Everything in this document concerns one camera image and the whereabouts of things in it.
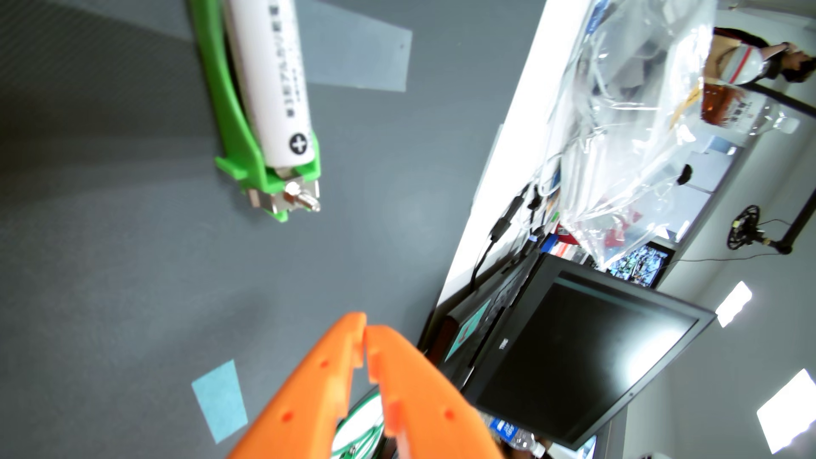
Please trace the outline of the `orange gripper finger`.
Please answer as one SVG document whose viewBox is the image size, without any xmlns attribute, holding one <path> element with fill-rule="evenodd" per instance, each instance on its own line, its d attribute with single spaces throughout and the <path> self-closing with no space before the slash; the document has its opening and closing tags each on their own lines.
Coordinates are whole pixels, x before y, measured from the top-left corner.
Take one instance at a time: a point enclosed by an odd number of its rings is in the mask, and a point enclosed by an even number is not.
<svg viewBox="0 0 816 459">
<path fill-rule="evenodd" d="M 330 458 L 363 363 L 366 315 L 342 316 L 291 372 L 229 458 Z"/>
<path fill-rule="evenodd" d="M 480 415 L 403 336 L 365 327 L 368 378 L 379 387 L 384 431 L 401 458 L 501 458 Z"/>
</svg>

